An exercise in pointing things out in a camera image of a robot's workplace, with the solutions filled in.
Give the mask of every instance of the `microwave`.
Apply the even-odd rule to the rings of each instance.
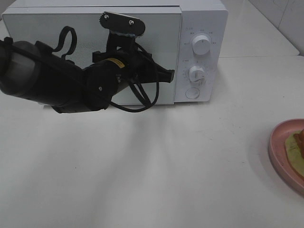
[[[157,104],[210,99],[228,16],[220,0],[16,0],[2,18],[14,41],[40,40],[51,47],[57,45],[64,26],[73,27],[77,47],[69,59],[86,67],[92,64],[92,52],[106,48],[108,31],[99,23],[104,11],[143,21],[146,30],[136,42],[152,53],[156,63],[174,70],[173,81],[160,84]],[[153,99],[155,84],[143,87]],[[130,88],[112,100],[140,104]]]

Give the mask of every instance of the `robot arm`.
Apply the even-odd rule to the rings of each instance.
[[[152,107],[158,99],[159,83],[170,83],[174,70],[156,64],[152,55],[135,42],[145,31],[145,24],[137,18],[104,12],[100,24],[109,29],[106,52],[94,52],[93,64],[81,69],[66,60],[77,44],[76,32],[64,27],[57,48],[37,41],[0,41],[0,90],[8,95],[40,102],[58,113],[78,113],[106,109],[109,105],[127,112],[141,112]],[[69,51],[61,58],[53,53],[64,45],[71,32]],[[156,83],[156,96],[151,102],[143,83]],[[144,105],[129,109],[113,103],[112,97],[130,87]]]

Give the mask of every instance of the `pink plate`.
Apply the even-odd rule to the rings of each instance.
[[[304,129],[304,119],[287,120],[277,125],[270,135],[269,157],[273,167],[286,183],[304,195],[304,177],[298,174],[290,165],[285,140],[288,136]]]

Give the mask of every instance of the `white wall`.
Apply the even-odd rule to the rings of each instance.
[[[304,0],[250,0],[304,56]]]
[[[0,20],[1,14],[6,10],[6,8],[12,4],[15,0],[0,0]]]

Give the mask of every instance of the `yellow label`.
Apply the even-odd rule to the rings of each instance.
[[[122,61],[118,60],[117,58],[107,58],[106,60],[109,60],[109,61],[115,63],[116,65],[118,65],[119,68],[125,67],[125,65],[122,63]]]

